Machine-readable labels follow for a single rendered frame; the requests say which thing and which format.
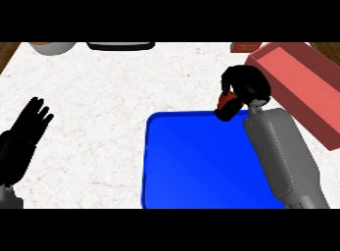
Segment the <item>small brown box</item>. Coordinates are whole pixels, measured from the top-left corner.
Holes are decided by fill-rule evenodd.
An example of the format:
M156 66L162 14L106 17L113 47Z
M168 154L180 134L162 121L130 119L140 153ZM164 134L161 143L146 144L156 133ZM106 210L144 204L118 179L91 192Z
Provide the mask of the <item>small brown box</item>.
M261 42L235 42L232 44L232 52L233 53L252 53L260 49L263 43Z

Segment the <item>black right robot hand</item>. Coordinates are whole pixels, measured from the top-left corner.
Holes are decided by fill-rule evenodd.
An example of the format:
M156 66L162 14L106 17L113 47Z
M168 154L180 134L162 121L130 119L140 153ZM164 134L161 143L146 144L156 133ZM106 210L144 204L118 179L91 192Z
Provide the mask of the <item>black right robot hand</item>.
M252 111L260 111L271 100L271 85L258 67L237 65L229 67L223 74L223 93L237 95L223 110L215 110L218 119L229 122L237 115L243 106Z

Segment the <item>black flat appliance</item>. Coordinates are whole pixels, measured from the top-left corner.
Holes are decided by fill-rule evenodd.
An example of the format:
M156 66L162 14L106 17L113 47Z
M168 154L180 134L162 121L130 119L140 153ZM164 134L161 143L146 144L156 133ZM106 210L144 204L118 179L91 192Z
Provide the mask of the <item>black flat appliance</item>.
M155 42L90 42L88 46L93 50L103 51L140 51L155 48Z

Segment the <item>grey bowl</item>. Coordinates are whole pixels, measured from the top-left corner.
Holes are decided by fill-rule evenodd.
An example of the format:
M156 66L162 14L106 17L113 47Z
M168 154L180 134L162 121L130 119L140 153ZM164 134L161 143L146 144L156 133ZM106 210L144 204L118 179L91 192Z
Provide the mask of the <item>grey bowl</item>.
M32 42L35 51L45 56L65 54L73 47L75 42Z

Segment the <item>red bell pepper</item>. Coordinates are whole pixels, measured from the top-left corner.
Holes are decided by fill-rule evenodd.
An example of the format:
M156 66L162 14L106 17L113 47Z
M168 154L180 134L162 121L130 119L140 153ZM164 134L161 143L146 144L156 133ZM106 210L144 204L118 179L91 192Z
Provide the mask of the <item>red bell pepper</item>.
M218 103L218 110L223 110L227 103L237 98L237 95L230 91L229 94L226 95L224 93L221 94L220 97L220 103Z

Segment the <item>blue tray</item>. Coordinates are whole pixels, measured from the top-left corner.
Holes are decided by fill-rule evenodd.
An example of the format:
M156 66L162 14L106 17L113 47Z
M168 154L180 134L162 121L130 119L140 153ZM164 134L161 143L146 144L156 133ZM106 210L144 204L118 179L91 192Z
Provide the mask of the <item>blue tray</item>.
M146 209L282 209L249 142L240 111L159 112L147 120Z

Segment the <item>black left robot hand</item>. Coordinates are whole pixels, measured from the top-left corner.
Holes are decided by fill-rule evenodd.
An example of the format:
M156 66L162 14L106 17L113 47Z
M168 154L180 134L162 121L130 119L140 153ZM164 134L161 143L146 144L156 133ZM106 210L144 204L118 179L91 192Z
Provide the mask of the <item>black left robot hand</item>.
M54 119L44 100L35 97L10 130L0 134L0 185L22 181L33 159L36 145Z

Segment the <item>red cardboard box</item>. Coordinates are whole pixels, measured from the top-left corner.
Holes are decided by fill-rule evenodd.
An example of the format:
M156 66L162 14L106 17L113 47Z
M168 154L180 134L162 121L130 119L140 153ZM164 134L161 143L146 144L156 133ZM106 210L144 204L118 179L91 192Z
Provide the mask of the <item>red cardboard box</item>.
M340 148L340 67L304 42L270 42L248 56L271 94L329 150Z

